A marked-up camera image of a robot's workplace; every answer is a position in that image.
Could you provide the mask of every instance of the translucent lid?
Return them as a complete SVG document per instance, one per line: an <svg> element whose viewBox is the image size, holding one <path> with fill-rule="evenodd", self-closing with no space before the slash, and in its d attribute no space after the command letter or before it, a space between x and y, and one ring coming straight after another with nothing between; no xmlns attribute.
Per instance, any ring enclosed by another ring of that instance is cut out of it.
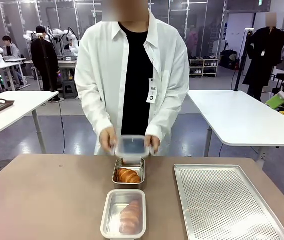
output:
<svg viewBox="0 0 284 240"><path fill-rule="evenodd" d="M108 192L101 234L107 239L139 239L146 231L145 194L139 189L114 189Z"/></svg>
<svg viewBox="0 0 284 240"><path fill-rule="evenodd" d="M121 135L115 147L115 155L122 158L143 158L148 156L149 147L144 146L142 135Z"/></svg>

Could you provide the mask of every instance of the man's right hand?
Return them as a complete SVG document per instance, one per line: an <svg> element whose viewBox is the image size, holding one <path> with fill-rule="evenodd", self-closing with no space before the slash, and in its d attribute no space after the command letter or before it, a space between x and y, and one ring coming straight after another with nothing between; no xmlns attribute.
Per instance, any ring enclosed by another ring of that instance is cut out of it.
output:
<svg viewBox="0 0 284 240"><path fill-rule="evenodd" d="M106 153L109 153L117 143L115 130L112 126L105 128L100 133L100 144Z"/></svg>

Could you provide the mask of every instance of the brown table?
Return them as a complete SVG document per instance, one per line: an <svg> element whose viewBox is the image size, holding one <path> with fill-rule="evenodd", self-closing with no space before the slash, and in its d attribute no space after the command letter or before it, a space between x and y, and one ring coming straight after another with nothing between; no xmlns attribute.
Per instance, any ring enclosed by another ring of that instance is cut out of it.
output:
<svg viewBox="0 0 284 240"><path fill-rule="evenodd" d="M102 240L115 157L26 154L0 172L0 240ZM146 160L144 240L186 240L173 164L240 165L284 226L284 195L248 158Z"/></svg>

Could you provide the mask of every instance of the blue floor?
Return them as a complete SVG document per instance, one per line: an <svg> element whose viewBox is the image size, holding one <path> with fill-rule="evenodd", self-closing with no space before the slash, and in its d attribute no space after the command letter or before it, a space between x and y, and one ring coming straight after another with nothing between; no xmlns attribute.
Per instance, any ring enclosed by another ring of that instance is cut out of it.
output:
<svg viewBox="0 0 284 240"><path fill-rule="evenodd" d="M63 133L59 116L39 116L47 152L63 152ZM85 116L63 116L65 154L92 155L96 136ZM206 122L200 114L179 114L173 129L170 156L201 157L206 137ZM222 143L213 134L209 156L218 157ZM13 159L19 154L40 153L35 125L25 116L0 132L0 160ZM250 147L224 145L221 157L256 158ZM284 147L270 148L264 172L284 194Z"/></svg>

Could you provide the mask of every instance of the person wearing black cap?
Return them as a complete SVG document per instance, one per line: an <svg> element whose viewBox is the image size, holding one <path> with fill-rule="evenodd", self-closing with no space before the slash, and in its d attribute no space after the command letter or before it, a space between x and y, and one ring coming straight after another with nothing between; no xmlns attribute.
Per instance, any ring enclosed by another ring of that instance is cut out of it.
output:
<svg viewBox="0 0 284 240"><path fill-rule="evenodd" d="M46 30L43 26L37 26L36 33L42 34L41 37L45 39ZM41 44L43 44L43 47L47 54L49 72L47 71L46 68L44 53ZM38 71L40 71L40 74L42 76L44 91L49 91L51 89L49 76L51 77L52 81L52 90L57 91L57 75L59 73L59 70L58 70L58 60L53 44L46 40L43 40L43 42L41 43L41 40L39 38L35 39L31 43L31 53L32 53L33 64L38 69ZM63 100L64 99L62 97L55 96L52 99L50 99L48 102L57 103Z"/></svg>

